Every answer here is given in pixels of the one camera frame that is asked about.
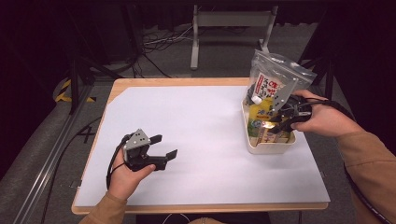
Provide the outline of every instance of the table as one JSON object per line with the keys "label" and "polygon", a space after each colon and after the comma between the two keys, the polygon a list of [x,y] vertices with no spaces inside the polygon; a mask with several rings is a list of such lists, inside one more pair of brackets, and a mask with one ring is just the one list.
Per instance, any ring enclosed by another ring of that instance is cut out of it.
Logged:
{"label": "table", "polygon": [[[130,130],[128,122],[142,128],[148,136],[163,135],[161,143],[150,147],[149,155],[164,155],[175,147],[178,154],[168,162],[165,171],[155,172],[141,182],[128,202],[127,213],[325,209],[330,199],[302,133],[296,133],[296,143],[284,154],[248,153],[241,114],[241,99],[247,85],[248,78],[244,77],[116,80],[84,170],[81,188],[72,205],[73,213],[89,213],[106,192],[106,168],[113,150],[126,132],[135,131]],[[191,101],[182,101],[182,104],[175,100],[190,99],[193,95],[201,95],[202,99],[195,97]],[[161,101],[155,101],[156,97],[162,98]],[[139,109],[144,106],[142,102],[153,101],[154,105]],[[208,102],[211,109],[202,106],[200,110],[199,105],[204,102]],[[184,111],[167,113],[167,105]],[[216,108],[217,105],[227,105],[227,108],[221,110]],[[214,115],[214,118],[201,118],[205,113]],[[156,117],[161,119],[161,125],[150,124],[158,123]],[[219,126],[227,132],[219,132]],[[201,129],[210,129],[210,132],[200,132]]]}

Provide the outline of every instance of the white paper sheet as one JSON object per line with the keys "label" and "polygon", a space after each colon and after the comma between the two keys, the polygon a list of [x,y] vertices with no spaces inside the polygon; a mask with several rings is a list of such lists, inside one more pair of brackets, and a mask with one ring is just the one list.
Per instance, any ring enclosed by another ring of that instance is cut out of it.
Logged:
{"label": "white paper sheet", "polygon": [[116,146],[141,128],[162,134],[150,156],[178,149],[165,171],[144,179],[129,205],[324,203],[329,196],[302,133],[284,154],[252,155],[241,102],[246,87],[133,87],[106,108],[75,206],[95,206],[106,192]]}

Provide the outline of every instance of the gray carpet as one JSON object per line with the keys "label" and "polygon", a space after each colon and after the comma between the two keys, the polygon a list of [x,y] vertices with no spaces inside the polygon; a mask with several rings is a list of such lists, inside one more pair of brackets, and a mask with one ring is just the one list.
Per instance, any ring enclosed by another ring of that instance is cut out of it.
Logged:
{"label": "gray carpet", "polygon": [[[276,26],[268,48],[270,52],[282,54],[297,61],[315,28],[315,24]],[[173,77],[248,77],[250,60],[254,49],[257,48],[258,38],[260,38],[260,31],[252,28],[239,35],[218,29],[205,31],[200,36],[200,61],[196,71],[190,70],[190,40],[176,43],[163,51],[151,52],[148,56],[166,74]],[[162,76],[145,58],[140,57],[139,64],[144,77]],[[123,72],[122,75],[132,77],[133,73],[129,70]],[[90,96],[96,97],[96,102],[84,104],[67,141],[89,122],[102,116],[111,85],[111,80],[95,82]],[[321,92],[323,83],[312,90]],[[333,99],[347,107],[347,101],[337,83],[333,87]],[[12,223],[18,214],[68,118],[70,106],[68,102],[57,104],[26,143],[0,182],[0,223]],[[96,121],[91,125],[92,133],[96,132],[98,124],[99,121]],[[324,183],[331,202],[325,210],[303,211],[303,223],[353,223],[355,218],[349,188],[344,178],[342,160],[335,140],[312,133],[306,133],[305,136],[319,170],[325,175]],[[73,181],[79,180],[83,173],[91,150],[93,135],[88,138],[87,142],[85,141],[86,136],[77,136],[64,153],[51,189],[45,223],[78,223],[82,219],[81,216],[76,216],[71,212],[76,189],[69,186]],[[40,223],[49,189],[50,181],[30,216],[29,223]],[[298,223],[298,212],[271,212],[270,218],[273,224]],[[134,216],[126,215],[124,223],[134,223]]]}

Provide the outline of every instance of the hand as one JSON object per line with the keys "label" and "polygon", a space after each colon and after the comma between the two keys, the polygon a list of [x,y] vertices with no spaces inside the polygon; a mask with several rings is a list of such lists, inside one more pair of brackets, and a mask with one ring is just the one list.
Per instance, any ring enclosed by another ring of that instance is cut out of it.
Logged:
{"label": "hand", "polygon": [[[310,91],[295,91],[294,95],[304,98],[316,98],[326,100]],[[291,128],[300,132],[313,132],[324,136],[337,137],[346,133],[362,132],[363,128],[354,120],[348,118],[342,112],[327,105],[312,105],[312,116],[306,122],[296,122],[291,124]]]}
{"label": "hand", "polygon": [[[121,149],[114,160],[113,169],[122,163],[124,163],[124,159]],[[137,172],[133,172],[124,164],[111,175],[108,192],[119,199],[127,200],[134,193],[140,181],[154,170],[155,165],[151,164]]]}

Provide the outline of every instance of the tan sleeve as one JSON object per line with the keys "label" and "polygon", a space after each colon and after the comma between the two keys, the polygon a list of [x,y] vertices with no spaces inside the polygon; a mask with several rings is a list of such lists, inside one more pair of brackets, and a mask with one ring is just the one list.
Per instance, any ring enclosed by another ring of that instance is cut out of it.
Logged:
{"label": "tan sleeve", "polygon": [[[337,138],[346,169],[368,201],[396,223],[396,158],[372,133],[348,133]],[[353,194],[358,223],[379,223]]]}
{"label": "tan sleeve", "polygon": [[125,215],[125,208],[126,200],[116,198],[107,192],[79,224],[120,224]]}

